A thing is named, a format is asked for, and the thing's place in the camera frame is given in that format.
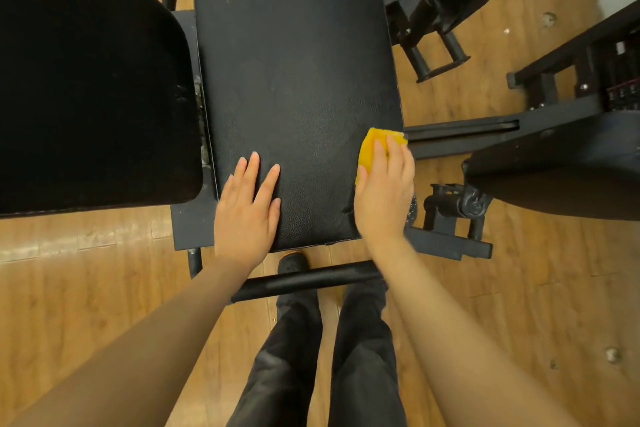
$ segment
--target pants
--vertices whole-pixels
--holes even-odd
[[[381,280],[348,288],[332,366],[329,427],[405,426]],[[316,380],[322,320],[314,301],[292,300],[255,358],[227,427],[304,426]]]

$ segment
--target person's left hand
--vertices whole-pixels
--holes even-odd
[[[213,225],[216,258],[242,267],[247,277],[269,253],[280,219],[280,198],[271,200],[280,166],[271,168],[254,201],[259,165],[257,152],[248,163],[240,158],[222,190]]]

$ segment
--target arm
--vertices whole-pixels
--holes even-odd
[[[518,368],[455,302],[403,236],[415,163],[406,146],[376,142],[361,167],[355,218],[402,317],[447,425],[576,427],[573,418]]]
[[[164,426],[222,309],[273,244],[280,199],[276,165],[255,201],[259,157],[242,158],[216,211],[216,258],[165,302],[12,424]]]

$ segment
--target forearm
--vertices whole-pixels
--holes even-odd
[[[13,425],[164,426],[220,313],[245,279],[236,264],[214,262]]]
[[[454,301],[406,241],[374,254],[451,427],[577,423]]]

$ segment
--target black leather upholstery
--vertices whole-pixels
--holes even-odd
[[[354,239],[370,127],[402,130],[383,0],[195,0],[217,179],[262,156],[282,166],[274,250]]]
[[[474,152],[465,174],[523,208],[640,221],[639,149],[640,112],[610,112]]]
[[[202,187],[189,49],[157,0],[2,0],[0,216]]]

